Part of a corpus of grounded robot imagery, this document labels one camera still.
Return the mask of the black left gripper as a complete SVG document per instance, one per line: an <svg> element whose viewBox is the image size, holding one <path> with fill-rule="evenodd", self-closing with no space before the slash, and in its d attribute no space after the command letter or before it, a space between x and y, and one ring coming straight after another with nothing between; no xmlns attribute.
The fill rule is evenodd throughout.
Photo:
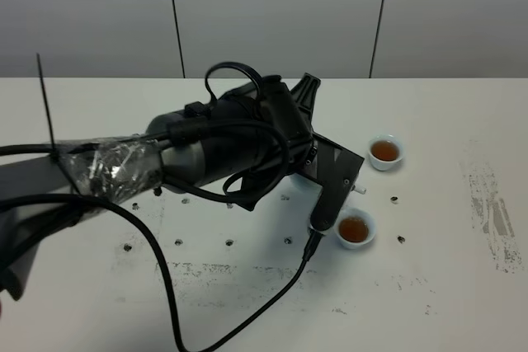
<svg viewBox="0 0 528 352"><path fill-rule="evenodd" d="M317 153L314 142L312 117L314 102L320 79L304 74L294 88L289 89L279 75L262 78L262 92L251 83L235 88L224 94L226 99L237 101L248 100L251 117L256 121L267 123L281 131L290 148L290 163L287 175L302 170L313 162ZM276 140L258 129L259 148L263 157L251 168L240 171L228 178L224 188L228 189L235 181L241 181L242 193L265 195L264 189L278 175L282 164L281 147Z"/></svg>

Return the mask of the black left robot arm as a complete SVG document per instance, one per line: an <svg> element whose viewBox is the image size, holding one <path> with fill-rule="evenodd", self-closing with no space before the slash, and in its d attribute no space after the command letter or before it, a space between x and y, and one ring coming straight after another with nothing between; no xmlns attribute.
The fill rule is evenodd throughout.
<svg viewBox="0 0 528 352"><path fill-rule="evenodd" d="M253 209L316 152L301 92L247 70L247 84L154 118L145 133L2 147L1 287L19 299L40 242L146 190Z"/></svg>

